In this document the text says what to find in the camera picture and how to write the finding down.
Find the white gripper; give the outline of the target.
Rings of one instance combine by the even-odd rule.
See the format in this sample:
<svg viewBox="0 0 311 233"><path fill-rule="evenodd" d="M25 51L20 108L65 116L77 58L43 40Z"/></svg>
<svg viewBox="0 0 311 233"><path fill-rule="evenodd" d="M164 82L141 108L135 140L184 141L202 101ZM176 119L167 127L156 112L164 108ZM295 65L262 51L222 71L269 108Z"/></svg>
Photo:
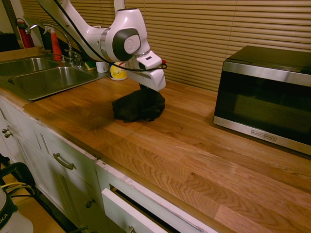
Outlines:
<svg viewBox="0 0 311 233"><path fill-rule="evenodd" d="M127 71L127 75L139 83L140 89L148 89L152 94L157 94L166 86L164 71L161 69L144 72Z"/></svg>

